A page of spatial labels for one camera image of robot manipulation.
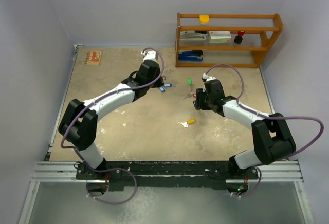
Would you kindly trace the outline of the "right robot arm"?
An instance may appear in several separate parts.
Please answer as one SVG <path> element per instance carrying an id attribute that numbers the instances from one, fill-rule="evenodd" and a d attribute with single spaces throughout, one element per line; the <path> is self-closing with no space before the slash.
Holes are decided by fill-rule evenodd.
<path id="1" fill-rule="evenodd" d="M 234 120 L 252 133 L 253 149 L 229 158 L 228 171 L 233 178 L 241 178 L 247 169 L 257 165 L 269 165 L 296 151 L 296 144 L 283 115 L 248 111 L 242 108 L 237 98 L 226 96 L 221 82 L 209 77 L 203 79 L 204 88 L 196 90 L 193 102 L 196 110 L 211 110 L 218 115 Z"/>

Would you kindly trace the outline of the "blue tagged key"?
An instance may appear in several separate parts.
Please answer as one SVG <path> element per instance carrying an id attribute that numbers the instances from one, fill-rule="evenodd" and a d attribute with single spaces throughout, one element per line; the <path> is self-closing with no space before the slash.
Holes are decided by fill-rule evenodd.
<path id="1" fill-rule="evenodd" d="M 170 87 L 172 87 L 173 85 L 172 85 L 171 83 L 165 83 L 163 86 L 164 86 L 165 88 L 170 88 Z"/>
<path id="2" fill-rule="evenodd" d="M 166 91 L 164 87 L 159 87 L 158 89 L 159 89 L 161 92 L 165 92 L 165 91 Z"/>

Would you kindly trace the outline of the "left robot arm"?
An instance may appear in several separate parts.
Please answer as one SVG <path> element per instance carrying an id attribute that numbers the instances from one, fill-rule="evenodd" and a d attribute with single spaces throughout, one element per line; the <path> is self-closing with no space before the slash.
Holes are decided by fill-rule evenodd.
<path id="1" fill-rule="evenodd" d="M 95 144 L 98 122 L 115 109 L 145 96 L 150 88 L 163 85 L 160 75 L 160 66 L 155 59 L 144 60 L 138 71 L 132 72 L 102 96 L 83 102 L 78 99 L 69 102 L 58 131 L 89 165 L 87 171 L 93 178 L 100 179 L 106 172 L 106 160 Z"/>

